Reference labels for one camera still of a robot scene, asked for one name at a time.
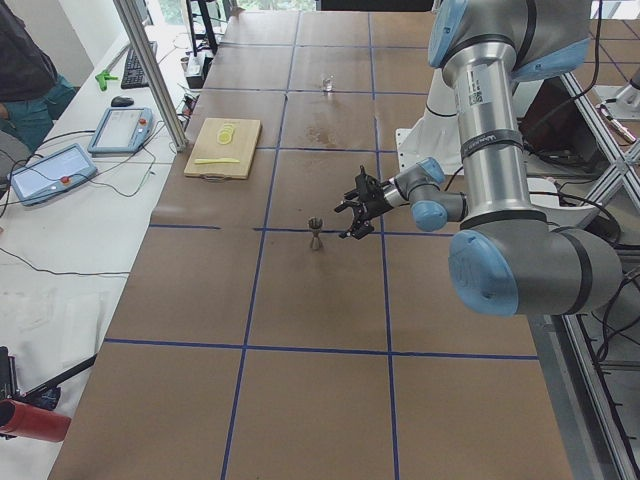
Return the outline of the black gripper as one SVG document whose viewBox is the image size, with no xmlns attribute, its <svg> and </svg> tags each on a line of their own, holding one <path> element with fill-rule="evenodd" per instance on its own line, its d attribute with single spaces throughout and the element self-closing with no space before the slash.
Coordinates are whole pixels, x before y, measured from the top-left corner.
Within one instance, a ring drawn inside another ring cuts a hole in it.
<svg viewBox="0 0 640 480">
<path fill-rule="evenodd" d="M 341 213 L 347 208 L 352 209 L 353 219 L 350 227 L 339 234 L 341 239 L 363 239 L 375 231 L 372 219 L 391 210 L 391 205 L 385 199 L 384 185 L 367 174 L 363 166 L 355 177 L 355 189 L 343 195 L 334 211 Z"/>
</svg>

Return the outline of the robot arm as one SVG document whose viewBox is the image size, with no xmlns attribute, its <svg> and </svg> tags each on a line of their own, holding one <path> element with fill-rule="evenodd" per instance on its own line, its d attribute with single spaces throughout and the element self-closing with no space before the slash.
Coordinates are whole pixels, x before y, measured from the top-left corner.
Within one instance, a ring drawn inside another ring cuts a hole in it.
<svg viewBox="0 0 640 480">
<path fill-rule="evenodd" d="M 515 83 L 582 64 L 590 12 L 587 1 L 441 2 L 428 61 L 453 91 L 467 191 L 443 191 L 443 171 L 431 157 L 386 181 L 360 173 L 341 202 L 353 212 L 347 235 L 360 239 L 374 218 L 409 205 L 425 232 L 459 224 L 449 272 L 459 298 L 476 312 L 577 314 L 610 301 L 622 281 L 620 260 L 596 235 L 550 227 L 531 203 L 512 105 Z"/>
</svg>

